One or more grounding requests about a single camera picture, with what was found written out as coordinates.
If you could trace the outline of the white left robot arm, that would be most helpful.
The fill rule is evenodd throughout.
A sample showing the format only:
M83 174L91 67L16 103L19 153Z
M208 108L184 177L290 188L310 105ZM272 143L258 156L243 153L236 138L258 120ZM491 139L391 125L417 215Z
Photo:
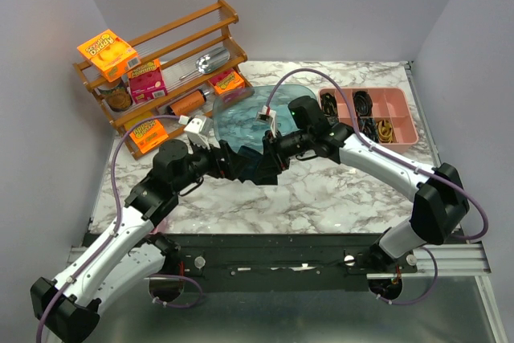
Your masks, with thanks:
M153 157L148 174L116 202L116 217L96 241L53 279L37 279L31 303L39 323L35 340L48 329L63 342L82 342L96 328L100 312L137 281L160 273L179 273L180 247L156 226L178 205L186 187L196 189L203 178L235 180L250 159L218 146L166 141Z

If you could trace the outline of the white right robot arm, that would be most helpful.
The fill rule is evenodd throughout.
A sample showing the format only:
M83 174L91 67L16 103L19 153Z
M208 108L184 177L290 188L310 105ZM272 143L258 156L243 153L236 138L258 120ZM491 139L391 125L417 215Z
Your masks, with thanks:
M294 99L288 110L296 130L286 135L276 128L275 111L264 107L255 116L255 121L267 127L257 178L280 174L291 157L311 150L318 157L381 180L412 202L411 216L386 230L365 253L375 270L389 271L400 257L418 247L444 244L469 211L469 201L453 166L432 168L371 141L349 125L332 125L309 96Z

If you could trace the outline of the dark green necktie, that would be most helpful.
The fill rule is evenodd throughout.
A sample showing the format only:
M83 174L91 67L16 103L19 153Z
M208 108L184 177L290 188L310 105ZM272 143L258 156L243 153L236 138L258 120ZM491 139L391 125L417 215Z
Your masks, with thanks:
M250 181L258 186L260 184L260 180L257 178L257 174L263 155L259 151L247 146L241 146L239 148L238 155L246 159L246 164L243 167L238 180L241 182Z

